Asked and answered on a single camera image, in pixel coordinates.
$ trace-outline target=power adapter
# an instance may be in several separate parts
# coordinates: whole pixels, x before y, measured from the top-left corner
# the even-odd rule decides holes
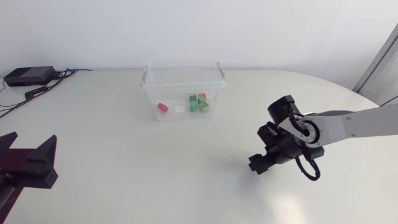
[[[54,72],[53,66],[17,68],[3,79],[9,86],[47,85]]]

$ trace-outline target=pink block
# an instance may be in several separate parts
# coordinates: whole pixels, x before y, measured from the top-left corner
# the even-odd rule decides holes
[[[167,111],[169,110],[169,108],[168,108],[166,105],[164,105],[163,103],[159,103],[159,104],[157,105],[157,107],[158,107],[158,109],[160,109],[162,112],[167,112]]]

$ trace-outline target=black device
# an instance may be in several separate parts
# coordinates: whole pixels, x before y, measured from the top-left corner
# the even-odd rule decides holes
[[[55,135],[37,149],[10,149],[16,138],[15,132],[0,137],[0,223],[24,187],[51,189],[58,179],[53,168]]]
[[[4,77],[9,86],[47,85],[55,72],[53,66],[17,68]]]

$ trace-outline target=black cable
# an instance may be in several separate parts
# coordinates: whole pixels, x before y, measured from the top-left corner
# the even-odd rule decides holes
[[[61,83],[62,80],[64,80],[65,78],[70,77],[70,76],[73,75],[76,71],[78,71],[78,70],[77,70],[77,69],[69,69],[69,68],[68,68],[68,69],[66,69],[65,71],[62,71],[62,72],[55,72],[55,73],[54,73],[55,76],[53,75],[53,77],[57,77],[58,79],[57,79],[57,81],[56,81],[53,85],[48,86],[48,90],[43,91],[42,93],[39,93],[38,95],[35,95],[35,96],[33,96],[32,98],[29,98],[28,100],[24,100],[24,101],[22,101],[22,102],[20,102],[20,103],[14,104],[14,105],[9,105],[9,106],[0,105],[0,106],[3,106],[3,107],[11,107],[11,106],[13,106],[12,108],[0,110],[0,112],[2,112],[2,111],[7,111],[7,112],[5,112],[4,114],[0,115],[0,118],[2,118],[2,117],[4,117],[5,115],[9,114],[11,111],[15,110],[16,108],[18,108],[18,107],[20,107],[20,106],[26,104],[27,102],[33,100],[34,98],[37,98],[37,97],[39,97],[39,96],[41,96],[41,95],[43,95],[43,94],[49,92],[50,90],[52,90],[52,88],[56,87],[59,83]]]
[[[4,80],[2,80],[2,89],[0,90],[0,93],[6,89],[6,86],[4,85]]]
[[[380,106],[384,106],[384,105],[386,105],[386,104],[390,103],[391,101],[393,101],[393,100],[394,100],[394,99],[396,99],[396,98],[398,98],[398,96],[396,96],[396,97],[394,97],[393,99],[391,99],[391,100],[389,100],[389,101],[387,101],[387,102],[383,103],[383,104],[382,104],[382,105],[380,105]]]
[[[303,135],[309,136],[310,132],[308,130],[305,130],[302,127],[300,127],[300,125],[297,123],[297,121],[296,121],[296,119],[294,117],[294,108],[293,108],[292,104],[289,103],[288,107],[289,107],[289,120],[290,120],[290,123],[292,123],[292,126],[297,131],[300,131]]]
[[[321,171],[319,170],[318,165],[317,165],[317,163],[316,163],[314,160],[310,160],[309,163],[310,163],[310,165],[312,166],[312,168],[313,168],[314,171],[315,171],[315,176],[310,175],[310,174],[304,169],[303,165],[301,164],[301,161],[300,161],[299,156],[297,156],[297,157],[295,158],[295,160],[296,160],[296,163],[297,163],[297,165],[298,165],[298,168],[300,168],[301,172],[302,172],[308,179],[310,179],[310,180],[312,180],[312,181],[316,181],[316,180],[319,179],[319,177],[321,177]]]

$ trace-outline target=transparent storage box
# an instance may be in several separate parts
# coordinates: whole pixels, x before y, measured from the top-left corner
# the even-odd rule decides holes
[[[216,60],[149,62],[141,89],[147,92],[159,121],[212,118],[227,83]]]

